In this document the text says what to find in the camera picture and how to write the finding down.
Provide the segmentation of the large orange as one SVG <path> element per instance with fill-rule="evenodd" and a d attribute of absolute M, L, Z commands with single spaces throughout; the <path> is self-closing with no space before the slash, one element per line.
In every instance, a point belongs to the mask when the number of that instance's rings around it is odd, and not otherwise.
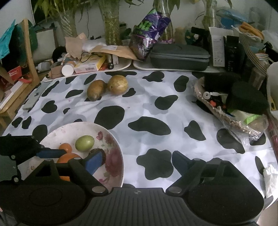
<path fill-rule="evenodd" d="M 79 155 L 75 153 L 66 153 L 62 155 L 60 158 L 58 158 L 57 163 L 67 163 L 70 159 L 73 158 L 81 158 Z M 68 176 L 60 176 L 62 180 L 70 182 L 70 177 Z"/>

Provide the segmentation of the small orange tangerine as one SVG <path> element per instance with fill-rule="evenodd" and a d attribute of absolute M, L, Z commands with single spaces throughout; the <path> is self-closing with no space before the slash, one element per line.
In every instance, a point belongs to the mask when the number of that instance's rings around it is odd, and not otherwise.
<path fill-rule="evenodd" d="M 72 147 L 69 143 L 62 143 L 59 148 L 60 150 L 65 150 L 67 153 L 71 153 L 72 152 Z"/>

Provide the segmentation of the dark passion fruit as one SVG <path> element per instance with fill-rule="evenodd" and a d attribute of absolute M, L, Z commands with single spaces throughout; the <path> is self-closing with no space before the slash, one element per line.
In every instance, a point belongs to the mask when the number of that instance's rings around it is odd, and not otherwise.
<path fill-rule="evenodd" d="M 94 148 L 89 152 L 89 155 L 98 156 L 101 159 L 101 165 L 103 165 L 106 161 L 106 154 L 102 148 Z"/>

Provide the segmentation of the green lime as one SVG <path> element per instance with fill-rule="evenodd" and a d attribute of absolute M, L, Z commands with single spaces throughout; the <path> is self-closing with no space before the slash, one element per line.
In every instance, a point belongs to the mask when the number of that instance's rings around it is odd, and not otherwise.
<path fill-rule="evenodd" d="M 94 146 L 94 137 L 89 135 L 84 135 L 79 137 L 75 142 L 75 148 L 80 152 L 87 152 Z"/>

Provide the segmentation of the brown mango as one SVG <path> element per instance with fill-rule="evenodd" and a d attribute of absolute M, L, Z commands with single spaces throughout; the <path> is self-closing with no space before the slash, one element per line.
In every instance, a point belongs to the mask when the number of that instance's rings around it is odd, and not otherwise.
<path fill-rule="evenodd" d="M 109 80 L 107 89 L 113 95 L 123 94 L 128 89 L 128 81 L 122 75 L 114 75 Z"/>
<path fill-rule="evenodd" d="M 98 100 L 107 89 L 107 84 L 102 80 L 93 81 L 87 89 L 87 97 L 90 101 Z"/>

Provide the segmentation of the white floral plate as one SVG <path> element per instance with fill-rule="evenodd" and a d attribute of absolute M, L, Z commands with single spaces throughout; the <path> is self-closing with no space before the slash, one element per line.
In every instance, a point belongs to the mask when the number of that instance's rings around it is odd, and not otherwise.
<path fill-rule="evenodd" d="M 94 145 L 81 152 L 75 144 L 83 136 L 94 138 Z M 123 185 L 122 151 L 115 137 L 104 127 L 90 122 L 73 122 L 53 130 L 40 143 L 50 149 L 58 149 L 64 143 L 69 144 L 72 152 L 63 160 L 54 158 L 55 163 L 67 163 L 73 157 L 80 157 L 84 160 L 83 166 L 87 172 L 107 190 Z"/>

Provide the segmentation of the wooden chair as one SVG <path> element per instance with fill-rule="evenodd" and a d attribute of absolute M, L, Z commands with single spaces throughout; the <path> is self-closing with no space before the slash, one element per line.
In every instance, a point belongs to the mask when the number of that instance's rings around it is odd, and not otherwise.
<path fill-rule="evenodd" d="M 1 37 L 1 127 L 7 128 L 31 91 L 40 83 L 32 53 L 38 47 L 36 32 L 28 19 L 12 25 Z"/>

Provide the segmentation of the cow print tablecloth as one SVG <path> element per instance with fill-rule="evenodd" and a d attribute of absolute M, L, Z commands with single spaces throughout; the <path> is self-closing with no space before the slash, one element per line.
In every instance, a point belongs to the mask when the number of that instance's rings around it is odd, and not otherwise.
<path fill-rule="evenodd" d="M 111 72 L 79 75 L 51 82 L 30 110 L 19 110 L 5 135 L 32 135 L 42 140 L 72 122 L 93 122 L 109 130 L 124 156 L 124 182 L 135 187 L 167 188 L 179 174 L 174 151 L 190 159 L 221 158 L 232 162 L 264 193 L 263 169 L 277 167 L 271 144 L 240 144 L 220 120 L 195 98 L 195 72 L 123 71 L 126 93 L 106 93 L 89 101 L 87 88 L 95 80 L 108 82 Z"/>

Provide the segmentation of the yellow white medicine box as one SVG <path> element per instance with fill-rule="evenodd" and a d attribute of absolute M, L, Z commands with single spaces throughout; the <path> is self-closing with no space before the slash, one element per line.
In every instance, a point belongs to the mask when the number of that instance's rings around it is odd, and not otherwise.
<path fill-rule="evenodd" d="M 91 55 L 82 57 L 74 67 L 75 73 L 97 72 L 106 60 L 105 55 Z"/>

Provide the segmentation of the white oval tray left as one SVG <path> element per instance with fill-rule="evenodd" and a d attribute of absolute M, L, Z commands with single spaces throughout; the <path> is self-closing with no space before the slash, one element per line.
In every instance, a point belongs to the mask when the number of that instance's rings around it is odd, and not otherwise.
<path fill-rule="evenodd" d="M 76 73 L 76 71 L 73 71 L 73 73 L 71 75 L 63 75 L 62 77 L 59 78 L 50 78 L 50 76 L 45 76 L 42 81 L 43 82 L 52 82 L 54 80 L 58 80 L 58 79 L 62 79 L 62 78 L 68 78 L 68 77 L 73 77 L 73 76 L 77 76 L 77 75 L 83 75 L 83 74 L 91 74 L 91 73 L 98 73 L 98 72 L 116 72 L 116 71 L 122 71 L 126 68 L 128 68 L 130 65 L 132 64 L 132 60 L 131 59 L 126 59 L 126 58 L 122 58 L 119 57 L 119 64 L 114 65 L 113 69 L 108 69 L 108 67 L 105 67 L 105 64 L 103 64 L 101 66 L 101 68 L 96 71 L 96 70 L 92 70 L 94 68 L 94 66 L 91 67 L 87 67 L 84 68 L 83 71 Z"/>

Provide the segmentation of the white oval tray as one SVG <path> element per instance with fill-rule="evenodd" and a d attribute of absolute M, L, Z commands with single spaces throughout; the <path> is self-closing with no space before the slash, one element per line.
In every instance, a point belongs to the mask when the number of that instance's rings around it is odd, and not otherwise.
<path fill-rule="evenodd" d="M 204 73 L 217 73 L 217 72 L 225 72 L 225 70 L 221 67 L 213 67 L 208 66 L 205 70 L 194 70 L 192 68 L 189 69 L 182 69 L 181 67 L 156 67 L 153 66 L 150 59 L 147 61 L 133 61 L 133 66 L 136 69 L 143 70 L 143 71 L 181 71 L 181 72 L 204 72 Z"/>
<path fill-rule="evenodd" d="M 122 58 L 119 57 L 119 64 L 114 65 L 113 69 L 108 69 L 108 67 L 105 67 L 105 64 L 103 64 L 101 66 L 101 68 L 96 71 L 96 70 L 92 70 L 94 68 L 94 66 L 91 67 L 87 67 L 84 68 L 83 71 L 76 73 L 76 71 L 73 71 L 73 73 L 71 75 L 63 75 L 62 77 L 59 78 L 50 78 L 50 76 L 45 76 L 42 81 L 43 82 L 52 82 L 54 80 L 58 80 L 58 79 L 62 79 L 62 78 L 68 78 L 68 77 L 73 77 L 73 76 L 77 76 L 77 75 L 83 75 L 83 74 L 91 74 L 91 73 L 98 73 L 98 72 L 116 72 L 116 71 L 122 71 L 126 68 L 128 68 L 130 65 L 132 64 L 132 60 L 131 59 L 126 59 L 126 58 Z"/>

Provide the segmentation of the black zip case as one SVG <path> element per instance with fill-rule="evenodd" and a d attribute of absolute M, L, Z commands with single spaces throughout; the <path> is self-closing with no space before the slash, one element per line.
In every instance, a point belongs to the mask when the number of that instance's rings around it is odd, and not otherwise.
<path fill-rule="evenodd" d="M 203 71 L 209 66 L 210 54 L 197 46 L 157 43 L 152 48 L 149 58 L 156 67 L 181 67 Z"/>

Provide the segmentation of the white oval tray right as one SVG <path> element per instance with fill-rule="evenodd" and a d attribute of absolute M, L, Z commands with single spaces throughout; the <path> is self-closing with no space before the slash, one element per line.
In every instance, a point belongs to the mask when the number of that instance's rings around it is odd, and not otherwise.
<path fill-rule="evenodd" d="M 143 70 L 143 71 L 181 71 L 181 72 L 204 72 L 204 73 L 217 73 L 217 72 L 225 72 L 225 70 L 221 67 L 213 67 L 208 66 L 205 70 L 194 70 L 192 68 L 189 69 L 182 69 L 181 67 L 156 67 L 153 66 L 150 59 L 147 61 L 133 61 L 133 66 L 136 69 Z"/>

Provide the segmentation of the brown paper envelope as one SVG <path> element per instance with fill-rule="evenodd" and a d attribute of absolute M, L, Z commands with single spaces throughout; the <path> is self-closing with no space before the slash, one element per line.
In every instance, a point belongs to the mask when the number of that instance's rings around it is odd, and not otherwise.
<path fill-rule="evenodd" d="M 116 55 L 118 57 L 139 61 L 139 59 L 136 57 L 136 55 L 133 53 L 133 51 L 128 46 L 97 45 L 90 52 L 91 53 L 99 52 L 99 53 L 112 54 L 112 55 Z"/>

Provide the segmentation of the glass vase with bamboo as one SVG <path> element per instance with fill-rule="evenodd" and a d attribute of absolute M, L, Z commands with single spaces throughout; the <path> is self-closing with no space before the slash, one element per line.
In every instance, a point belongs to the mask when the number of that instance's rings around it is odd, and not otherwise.
<path fill-rule="evenodd" d="M 76 11 L 83 13 L 86 1 L 79 0 L 43 0 L 37 1 L 34 7 L 34 13 L 40 9 L 45 18 L 51 17 L 57 20 L 62 33 L 65 37 L 76 38 L 77 30 L 75 24 Z"/>

